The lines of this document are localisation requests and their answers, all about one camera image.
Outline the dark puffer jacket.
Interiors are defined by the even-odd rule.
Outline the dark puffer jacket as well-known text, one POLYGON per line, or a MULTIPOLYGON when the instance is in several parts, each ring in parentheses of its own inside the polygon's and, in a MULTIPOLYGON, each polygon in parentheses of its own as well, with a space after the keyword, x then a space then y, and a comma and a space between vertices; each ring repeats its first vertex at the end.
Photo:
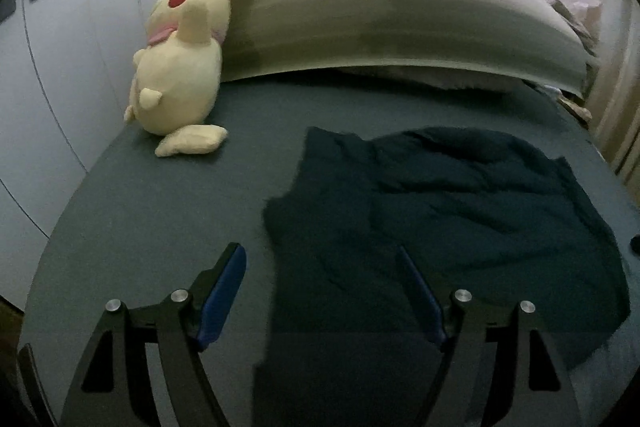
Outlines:
POLYGON ((277 280, 257 426, 421 426, 444 356, 445 282, 531 301, 574 367, 626 320, 615 236, 576 181, 510 134, 431 128, 371 141, 307 133, 290 191, 267 202, 277 280))

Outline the yellow Pikachu plush toy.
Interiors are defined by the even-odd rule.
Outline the yellow Pikachu plush toy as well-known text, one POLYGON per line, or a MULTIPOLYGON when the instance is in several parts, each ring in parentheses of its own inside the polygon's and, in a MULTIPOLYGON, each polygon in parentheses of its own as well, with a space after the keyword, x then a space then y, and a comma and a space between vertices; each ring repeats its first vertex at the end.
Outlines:
POLYGON ((158 0, 132 58, 127 124, 160 138, 159 158, 215 152, 228 131, 207 124, 221 83, 231 0, 158 0))

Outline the clutter pile on nightstand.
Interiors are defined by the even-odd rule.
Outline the clutter pile on nightstand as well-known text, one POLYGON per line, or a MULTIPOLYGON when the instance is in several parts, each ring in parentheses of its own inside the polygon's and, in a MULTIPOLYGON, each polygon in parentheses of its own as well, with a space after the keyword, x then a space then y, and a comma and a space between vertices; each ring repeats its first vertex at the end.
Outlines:
POLYGON ((596 55, 602 13, 601 0, 547 0, 576 32, 585 49, 596 55))

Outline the black smartphone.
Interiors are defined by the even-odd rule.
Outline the black smartphone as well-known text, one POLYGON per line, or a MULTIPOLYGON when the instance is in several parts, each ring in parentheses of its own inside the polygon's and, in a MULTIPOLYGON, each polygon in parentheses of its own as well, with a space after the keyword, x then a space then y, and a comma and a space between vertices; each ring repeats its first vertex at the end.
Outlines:
POLYGON ((17 353, 17 368, 20 374, 24 402, 38 426, 56 427, 46 392, 41 384, 32 345, 25 343, 17 353))

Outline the beige curtain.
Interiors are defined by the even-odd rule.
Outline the beige curtain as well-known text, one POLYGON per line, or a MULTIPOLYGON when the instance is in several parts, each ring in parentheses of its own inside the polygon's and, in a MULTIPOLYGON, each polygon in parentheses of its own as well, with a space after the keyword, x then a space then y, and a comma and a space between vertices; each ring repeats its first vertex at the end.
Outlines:
POLYGON ((639 194, 639 2, 600 0, 590 34, 600 61, 586 100, 589 129, 617 178, 639 194))

